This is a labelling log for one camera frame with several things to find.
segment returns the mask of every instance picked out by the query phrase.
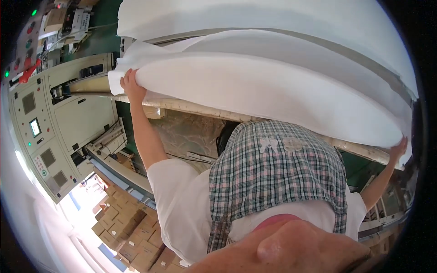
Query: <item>woman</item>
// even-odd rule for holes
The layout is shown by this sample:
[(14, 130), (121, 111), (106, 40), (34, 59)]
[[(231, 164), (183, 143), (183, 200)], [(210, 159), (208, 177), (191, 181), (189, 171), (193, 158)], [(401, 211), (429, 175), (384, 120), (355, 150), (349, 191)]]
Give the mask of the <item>woman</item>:
[(278, 121), (243, 123), (211, 168), (198, 174), (168, 159), (142, 110), (137, 70), (120, 79), (131, 103), (135, 142), (155, 195), (165, 245), (187, 272), (339, 272), (361, 263), (365, 214), (384, 192), (407, 141), (384, 171), (351, 194), (338, 151), (311, 131)]

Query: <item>checkered apron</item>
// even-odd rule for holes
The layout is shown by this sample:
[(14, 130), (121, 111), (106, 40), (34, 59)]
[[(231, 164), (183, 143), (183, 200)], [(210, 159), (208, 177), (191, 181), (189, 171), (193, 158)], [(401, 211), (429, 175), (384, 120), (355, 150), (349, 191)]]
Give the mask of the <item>checkered apron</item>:
[(333, 232), (346, 231), (346, 171), (340, 153), (313, 132), (280, 121), (238, 125), (209, 174), (208, 253), (226, 246), (232, 221), (289, 202), (324, 200)]

